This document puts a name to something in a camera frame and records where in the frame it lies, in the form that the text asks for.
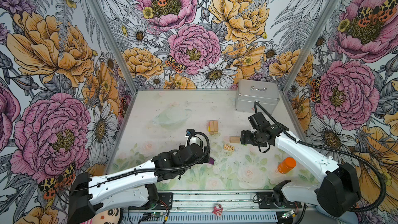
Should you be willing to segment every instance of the floral table surface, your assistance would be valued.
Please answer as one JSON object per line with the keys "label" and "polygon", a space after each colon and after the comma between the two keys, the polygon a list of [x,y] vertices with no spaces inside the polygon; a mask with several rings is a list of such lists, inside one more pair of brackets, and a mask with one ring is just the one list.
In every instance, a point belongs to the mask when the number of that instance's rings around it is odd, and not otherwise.
{"label": "floral table surface", "polygon": [[[140,91],[108,172],[128,169],[160,152],[177,149],[186,142],[187,128],[208,134],[207,121],[216,119],[218,134],[208,135],[214,165],[195,165],[180,180],[159,182],[159,191],[271,189],[287,179],[304,184],[318,183],[299,164],[286,175],[277,172],[278,164],[289,155],[276,147],[267,153],[240,144],[232,144],[234,152],[223,149],[224,144],[230,144],[230,136],[240,136],[242,130],[250,130],[247,120],[250,113],[234,110],[235,94],[235,91]],[[154,124],[165,121],[165,114],[178,122]],[[273,115],[295,132],[282,101]]]}

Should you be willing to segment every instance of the pink flower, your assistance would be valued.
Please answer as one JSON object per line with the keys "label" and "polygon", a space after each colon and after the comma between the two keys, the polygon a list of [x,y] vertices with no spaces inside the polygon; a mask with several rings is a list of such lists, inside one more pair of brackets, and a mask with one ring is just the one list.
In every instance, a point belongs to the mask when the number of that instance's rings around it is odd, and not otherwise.
{"label": "pink flower", "polygon": [[[136,7],[140,11],[144,10],[146,7],[154,7],[151,0],[136,1],[138,2]],[[174,7],[159,6],[163,7],[163,9],[167,8],[167,10],[164,10],[158,14],[156,14],[156,9],[152,9],[154,16],[149,18],[148,21],[153,26],[155,31],[164,32],[169,29],[177,29],[194,20],[196,15],[197,0],[175,0],[173,3],[175,3]]]}
{"label": "pink flower", "polygon": [[340,14],[339,32],[332,42],[334,46],[332,50],[336,50],[340,54],[344,53],[351,59],[361,59],[370,63],[379,60],[396,47],[398,45],[398,14],[393,15],[386,22],[377,20],[366,27],[358,25],[359,8],[371,7],[374,9],[385,1],[353,0],[346,7],[346,12]]}
{"label": "pink flower", "polygon": [[15,144],[11,171],[33,176],[37,182],[61,175],[75,162],[83,166],[90,113],[70,94],[57,93],[49,100],[39,100],[25,109],[15,125]]}
{"label": "pink flower", "polygon": [[340,122],[344,130],[361,127],[379,103],[375,76],[360,61],[335,61],[322,75],[321,102],[315,103],[319,117],[326,115]]}
{"label": "pink flower", "polygon": [[18,117],[21,107],[17,98],[6,87],[0,85],[0,152],[8,144],[12,123]]}
{"label": "pink flower", "polygon": [[188,74],[197,74],[198,69],[220,59],[220,43],[217,35],[200,25],[184,25],[168,39],[170,55],[176,62],[187,67]]}

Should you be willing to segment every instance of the orange pill bottle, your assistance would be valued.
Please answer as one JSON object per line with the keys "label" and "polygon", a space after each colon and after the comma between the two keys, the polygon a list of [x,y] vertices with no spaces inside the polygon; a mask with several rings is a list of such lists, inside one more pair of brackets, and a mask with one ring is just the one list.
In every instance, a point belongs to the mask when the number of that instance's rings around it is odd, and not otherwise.
{"label": "orange pill bottle", "polygon": [[283,160],[279,165],[278,165],[278,171],[282,174],[286,174],[289,171],[291,171],[291,169],[293,169],[294,167],[296,167],[296,160],[294,160],[294,158],[292,157],[288,157],[285,160]]}

